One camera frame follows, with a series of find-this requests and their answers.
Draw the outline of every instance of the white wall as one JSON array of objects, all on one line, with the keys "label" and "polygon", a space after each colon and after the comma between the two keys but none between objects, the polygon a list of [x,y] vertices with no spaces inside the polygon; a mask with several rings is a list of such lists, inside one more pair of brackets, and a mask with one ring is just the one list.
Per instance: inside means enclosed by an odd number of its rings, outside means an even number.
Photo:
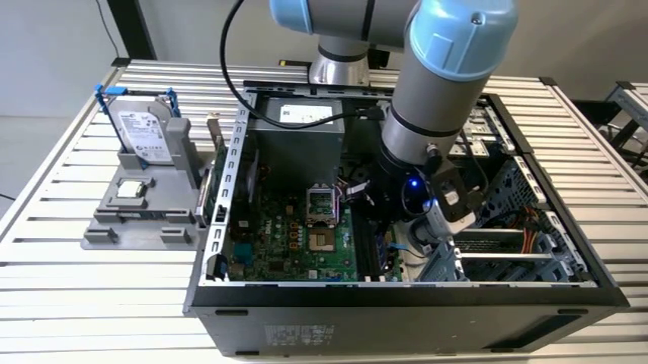
[{"label": "white wall", "polygon": [[94,0],[0,0],[0,46],[0,115],[74,116],[116,58]]},{"label": "white wall", "polygon": [[[218,63],[233,0],[141,0],[161,60]],[[498,74],[552,76],[574,97],[615,80],[648,81],[648,1],[520,0],[522,21]],[[108,22],[124,50],[105,6]],[[229,40],[232,64],[309,61],[317,39],[279,27],[268,0],[246,0]],[[116,57],[94,0],[0,0],[0,115],[77,114]],[[393,57],[392,67],[400,65]]]},{"label": "white wall", "polygon": [[[142,0],[164,59],[218,63],[221,27],[233,0]],[[498,74],[552,76],[571,97],[603,98],[618,80],[648,82],[648,1],[520,0],[522,18]],[[309,61],[316,37],[279,27],[268,0],[248,0],[229,38],[229,62]],[[400,55],[391,67],[400,66]]]},{"label": "white wall", "polygon": [[[269,0],[248,0],[229,33],[229,64],[275,66],[280,59],[311,61],[315,36],[280,27]],[[220,38],[233,0],[141,0],[160,59],[220,63]]]}]

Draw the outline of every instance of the gray floor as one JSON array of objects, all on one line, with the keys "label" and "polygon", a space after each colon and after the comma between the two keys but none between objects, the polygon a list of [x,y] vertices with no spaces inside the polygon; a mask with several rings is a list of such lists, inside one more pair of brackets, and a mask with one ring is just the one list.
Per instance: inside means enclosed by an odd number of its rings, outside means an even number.
[{"label": "gray floor", "polygon": [[[17,197],[73,118],[0,116],[0,193]],[[0,197],[0,217],[13,201]]]}]

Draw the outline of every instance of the green circuit board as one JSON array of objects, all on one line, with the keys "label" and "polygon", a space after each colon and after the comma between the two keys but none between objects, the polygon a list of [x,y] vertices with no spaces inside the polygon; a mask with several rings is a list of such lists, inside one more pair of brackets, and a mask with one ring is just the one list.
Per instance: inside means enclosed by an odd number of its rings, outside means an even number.
[{"label": "green circuit board", "polygon": [[[351,208],[341,207],[333,229],[308,227],[305,217],[305,198],[273,194],[262,197],[256,239],[238,243],[246,249],[252,244],[252,256],[234,257],[234,281],[359,281]],[[400,268],[385,275],[400,281]]]}]

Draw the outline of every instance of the workbench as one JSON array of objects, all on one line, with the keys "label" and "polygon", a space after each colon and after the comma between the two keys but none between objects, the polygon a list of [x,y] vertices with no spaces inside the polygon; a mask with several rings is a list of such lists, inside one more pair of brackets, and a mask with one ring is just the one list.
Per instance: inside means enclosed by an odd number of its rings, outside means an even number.
[{"label": "workbench", "polygon": [[[308,82],[305,67],[232,67],[244,80]],[[373,71],[393,87],[397,71]],[[133,61],[104,83],[180,94],[192,137],[212,148],[206,116],[232,135],[237,101],[218,66]],[[630,299],[617,314],[531,354],[276,358],[276,362],[648,362],[648,189],[548,79],[494,77],[555,187]],[[214,362],[220,351],[182,316],[194,252],[79,246],[118,168],[120,141],[93,97],[0,221],[0,362]]]}]

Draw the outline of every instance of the blue drive bracket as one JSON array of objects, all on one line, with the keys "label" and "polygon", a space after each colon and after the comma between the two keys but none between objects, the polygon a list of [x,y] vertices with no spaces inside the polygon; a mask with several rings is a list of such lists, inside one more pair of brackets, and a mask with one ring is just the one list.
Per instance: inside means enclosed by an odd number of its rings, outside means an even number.
[{"label": "blue drive bracket", "polygon": [[122,136],[120,135],[118,127],[116,126],[116,121],[113,120],[112,112],[109,111],[109,105],[106,104],[105,93],[104,93],[104,85],[98,83],[94,87],[94,97],[98,100],[99,108],[102,109],[104,114],[109,117],[112,121],[113,129],[116,130],[116,135],[118,136],[120,144],[122,148],[120,149],[121,153],[126,153],[126,144],[124,143]]},{"label": "blue drive bracket", "polygon": [[[102,109],[104,114],[108,115],[109,120],[112,121],[113,129],[116,130],[116,135],[118,136],[120,144],[122,146],[120,152],[121,153],[128,153],[126,149],[126,143],[124,142],[122,136],[120,135],[118,127],[116,120],[113,119],[112,112],[109,111],[109,105],[106,102],[106,97],[117,97],[117,96],[125,96],[125,95],[148,95],[148,96],[161,96],[161,93],[150,92],[150,91],[130,91],[128,87],[125,86],[109,86],[106,89],[104,88],[102,84],[98,84],[94,87],[94,97],[98,100],[99,107]],[[178,94],[176,93],[174,89],[170,87],[166,92],[165,96],[170,98],[170,104],[172,104],[172,112],[174,114],[174,117],[181,118],[181,108],[178,106]],[[141,160],[141,165],[142,168],[146,169],[149,167],[149,163],[142,160],[140,157],[138,159]]]},{"label": "blue drive bracket", "polygon": [[178,106],[178,94],[172,87],[166,90],[166,95],[170,97],[172,111],[174,112],[174,117],[182,118],[181,108]]}]

